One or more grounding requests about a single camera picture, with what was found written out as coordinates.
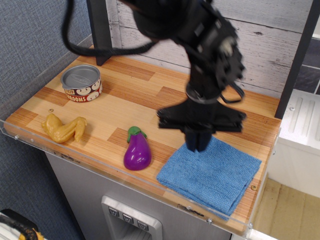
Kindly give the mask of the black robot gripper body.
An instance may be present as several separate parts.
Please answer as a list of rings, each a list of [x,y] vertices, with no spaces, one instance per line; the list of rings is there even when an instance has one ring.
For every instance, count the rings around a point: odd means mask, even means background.
[[[229,108],[216,101],[202,104],[190,99],[157,111],[159,127],[164,129],[186,129],[194,131],[210,130],[211,133],[240,132],[242,121],[247,117],[244,112]]]

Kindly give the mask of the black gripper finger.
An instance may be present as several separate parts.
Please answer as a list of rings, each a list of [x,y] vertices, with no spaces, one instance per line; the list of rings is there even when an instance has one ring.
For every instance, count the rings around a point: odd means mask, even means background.
[[[212,138],[212,131],[210,129],[202,130],[198,133],[198,151],[204,151]]]
[[[185,134],[186,147],[192,152],[197,151],[199,146],[199,143],[198,143],[199,131],[189,126],[186,126],[184,128],[184,134]]]

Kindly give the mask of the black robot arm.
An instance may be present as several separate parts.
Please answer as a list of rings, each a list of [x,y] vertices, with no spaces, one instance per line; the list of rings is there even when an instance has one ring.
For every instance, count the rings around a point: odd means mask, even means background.
[[[159,127],[179,129],[189,150],[201,152],[217,131],[240,132],[243,112],[228,107],[223,96],[243,76],[238,36],[209,0],[128,0],[138,30],[153,42],[170,39],[182,46],[190,62],[186,100],[157,112]]]

